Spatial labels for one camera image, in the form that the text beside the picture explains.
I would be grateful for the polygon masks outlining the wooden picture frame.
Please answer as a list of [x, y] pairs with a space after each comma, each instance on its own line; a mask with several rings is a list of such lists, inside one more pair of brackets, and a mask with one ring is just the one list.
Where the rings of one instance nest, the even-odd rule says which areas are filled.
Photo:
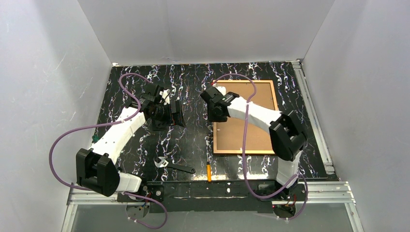
[[[262, 107], [278, 110], [275, 88], [272, 80], [254, 81], [257, 93], [252, 101]], [[225, 87], [225, 92], [233, 92], [247, 99], [253, 92], [253, 85], [247, 80], [219, 80], [217, 87]], [[213, 123], [213, 152], [215, 155], [234, 156], [242, 154], [244, 120], [228, 118], [226, 122]], [[274, 155], [270, 135], [264, 130], [248, 125], [246, 149], [247, 155]]]

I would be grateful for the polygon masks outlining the yellow handled screwdriver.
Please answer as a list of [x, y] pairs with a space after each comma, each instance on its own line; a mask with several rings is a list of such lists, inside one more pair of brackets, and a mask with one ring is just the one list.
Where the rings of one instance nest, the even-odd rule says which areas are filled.
[[207, 181], [211, 182], [212, 181], [212, 171], [211, 171], [211, 165], [210, 162], [206, 162], [206, 174], [207, 174]]

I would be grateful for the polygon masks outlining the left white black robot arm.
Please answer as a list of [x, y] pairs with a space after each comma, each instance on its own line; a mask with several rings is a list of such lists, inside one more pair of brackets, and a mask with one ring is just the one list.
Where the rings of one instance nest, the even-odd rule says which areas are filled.
[[116, 161], [128, 141], [148, 121], [154, 131], [175, 125], [185, 127], [181, 100], [171, 100], [170, 93], [159, 85], [147, 84], [137, 100], [128, 100], [116, 124], [89, 149], [77, 152], [77, 184], [107, 197], [116, 192], [138, 192], [142, 179], [119, 171]]

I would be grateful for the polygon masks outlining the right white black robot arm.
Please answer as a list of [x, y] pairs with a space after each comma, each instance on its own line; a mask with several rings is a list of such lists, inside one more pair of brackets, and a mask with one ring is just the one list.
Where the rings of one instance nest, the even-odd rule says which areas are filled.
[[275, 111], [244, 99], [236, 93], [223, 94], [221, 87], [211, 86], [201, 93], [207, 104], [210, 122], [226, 122], [228, 118], [242, 119], [245, 122], [242, 139], [242, 158], [246, 157], [246, 136], [248, 125], [252, 124], [270, 136], [272, 149], [278, 159], [278, 173], [275, 179], [277, 190], [289, 193], [297, 185], [298, 166], [303, 148], [307, 141], [305, 130], [295, 111]]

